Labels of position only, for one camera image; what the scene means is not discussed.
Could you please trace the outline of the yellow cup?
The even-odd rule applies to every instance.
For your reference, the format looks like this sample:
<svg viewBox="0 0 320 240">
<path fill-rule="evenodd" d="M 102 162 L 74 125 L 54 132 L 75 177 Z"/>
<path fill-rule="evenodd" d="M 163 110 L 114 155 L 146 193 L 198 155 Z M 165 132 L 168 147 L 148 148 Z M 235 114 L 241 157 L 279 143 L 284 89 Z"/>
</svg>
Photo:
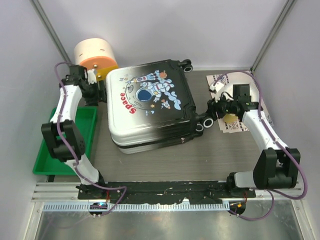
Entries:
<svg viewBox="0 0 320 240">
<path fill-rule="evenodd" d="M 223 121 L 227 124 L 231 124 L 233 122 L 237 122 L 239 118 L 235 114 L 226 114 L 223 117 Z"/>
</svg>

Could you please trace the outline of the white black space suitcase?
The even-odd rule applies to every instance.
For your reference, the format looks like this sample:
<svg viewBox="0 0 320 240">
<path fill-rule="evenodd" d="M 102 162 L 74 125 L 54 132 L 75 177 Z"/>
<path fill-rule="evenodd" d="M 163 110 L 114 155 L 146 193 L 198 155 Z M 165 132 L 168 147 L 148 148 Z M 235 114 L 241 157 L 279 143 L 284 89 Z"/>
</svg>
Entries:
<svg viewBox="0 0 320 240">
<path fill-rule="evenodd" d="M 121 152 L 184 144 L 213 126 L 210 113 L 197 113 L 186 78 L 192 70 L 189 59 L 168 59 L 107 74 L 108 128 Z"/>
</svg>

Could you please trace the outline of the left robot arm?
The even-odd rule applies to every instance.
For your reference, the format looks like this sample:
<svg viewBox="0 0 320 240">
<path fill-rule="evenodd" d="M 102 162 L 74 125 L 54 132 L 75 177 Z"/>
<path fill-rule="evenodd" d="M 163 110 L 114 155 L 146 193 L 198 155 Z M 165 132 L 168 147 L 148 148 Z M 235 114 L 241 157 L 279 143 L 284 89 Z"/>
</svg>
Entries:
<svg viewBox="0 0 320 240">
<path fill-rule="evenodd" d="M 100 200 L 107 192 L 104 178 L 86 155 L 85 139 L 76 126 L 76 114 L 81 99 L 89 106 L 107 101 L 104 81 L 96 78 L 93 69 L 69 65 L 69 73 L 59 78 L 59 100 L 56 111 L 41 133 L 49 154 L 70 167 L 80 178 L 81 186 L 89 187 L 89 194 Z"/>
</svg>

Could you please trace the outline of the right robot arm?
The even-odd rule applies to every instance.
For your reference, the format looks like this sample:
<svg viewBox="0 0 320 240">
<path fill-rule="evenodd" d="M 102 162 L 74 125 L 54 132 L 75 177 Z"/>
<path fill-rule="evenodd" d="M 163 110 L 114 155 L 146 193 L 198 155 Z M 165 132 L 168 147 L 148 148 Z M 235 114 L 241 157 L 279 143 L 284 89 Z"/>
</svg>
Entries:
<svg viewBox="0 0 320 240">
<path fill-rule="evenodd" d="M 300 152 L 281 141 L 266 119 L 261 104 L 253 101 L 249 84 L 211 84 L 214 98 L 207 103 L 207 113 L 214 120 L 232 114 L 244 123 L 256 142 L 260 156 L 252 171 L 230 174 L 233 180 L 226 184 L 226 193 L 233 198 L 244 188 L 260 190 L 294 188 L 298 178 Z"/>
</svg>

